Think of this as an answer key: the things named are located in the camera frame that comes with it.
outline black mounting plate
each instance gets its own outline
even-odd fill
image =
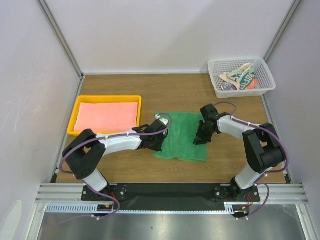
[[[114,193],[116,199],[119,202],[122,202],[126,199],[127,186],[125,184],[110,184],[109,187],[102,190],[101,193],[105,195],[110,195],[110,193]],[[87,186],[83,187],[81,200],[91,202],[111,201],[107,197],[94,193]]]
[[[247,205],[248,194],[254,202],[260,201],[257,187],[240,194],[237,199],[229,195],[229,190],[228,184],[220,183],[118,183],[111,184],[102,193],[114,192],[121,202],[121,210],[129,211],[223,211],[224,202]],[[83,188],[81,200],[110,201],[87,186]]]
[[[252,198],[254,202],[260,202],[260,196],[258,192],[258,187],[253,186],[250,189],[243,191],[237,197],[230,194],[230,186],[226,184],[215,184],[214,195],[215,201],[220,202],[248,202],[248,195]]]

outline red wire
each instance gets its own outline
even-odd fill
[[[251,201],[251,204],[248,207],[251,207],[254,204],[254,200],[252,199],[252,197],[250,196],[250,194],[248,194],[247,196],[248,200]]]
[[[114,199],[117,199],[114,192],[111,192],[110,194],[111,194],[111,197],[113,197]]]

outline yellow tray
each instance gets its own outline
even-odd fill
[[[80,131],[74,131],[76,121],[79,114],[80,103],[87,104],[106,104],[106,103],[138,103],[138,114],[136,116],[136,126],[140,126],[140,113],[141,113],[141,96],[112,96],[112,95],[97,95],[97,96],[86,96],[81,95],[75,101],[67,133],[73,136],[79,136]],[[115,132],[95,132],[95,134],[114,134]]]

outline plastic basket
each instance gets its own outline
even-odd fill
[[[257,78],[256,87],[249,90],[222,90],[221,85],[224,84],[225,81],[219,78],[219,75],[225,72],[232,72],[233,70],[240,68],[243,64],[247,63],[253,63],[255,75]],[[267,91],[276,88],[274,77],[272,76],[268,65],[260,57],[211,59],[208,61],[208,69],[216,97],[220,99],[261,96]]]
[[[140,114],[141,114],[141,103],[142,103],[142,97],[141,96],[135,96],[135,95],[129,95],[129,96],[121,96],[121,95],[81,95],[78,96],[78,98],[75,101],[75,105],[73,108],[73,112],[71,115],[71,119],[69,122],[69,126],[67,129],[67,133],[69,135],[73,136],[79,136],[81,133],[80,131],[74,131],[79,109],[80,109],[80,103],[87,103],[87,104],[105,104],[105,103],[138,103],[138,113],[136,116],[136,126],[140,126]],[[114,134],[115,132],[95,132],[95,134]]]

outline metal corner post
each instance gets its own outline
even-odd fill
[[[58,39],[61,47],[63,48],[66,56],[68,57],[68,59],[70,60],[74,70],[76,71],[76,73],[78,74],[78,76],[80,78],[83,77],[83,73],[64,37],[64,35],[62,34],[58,24],[57,24],[57,21],[55,19],[55,17],[53,16],[46,0],[36,0],[39,7],[41,8],[42,12],[43,12],[43,15],[44,17],[47,19],[49,25],[51,26],[52,30],[53,30],[53,33],[54,35],[56,36],[56,38]]]
[[[297,12],[299,6],[301,5],[303,0],[293,0],[290,9],[288,10],[286,16],[284,17],[277,33],[275,34],[271,45],[269,46],[268,50],[266,51],[263,59],[266,63],[268,63],[269,58],[271,57],[272,53],[274,52],[275,48],[277,47],[279,41],[281,40],[282,36],[284,35],[287,27],[291,23],[295,13]]]

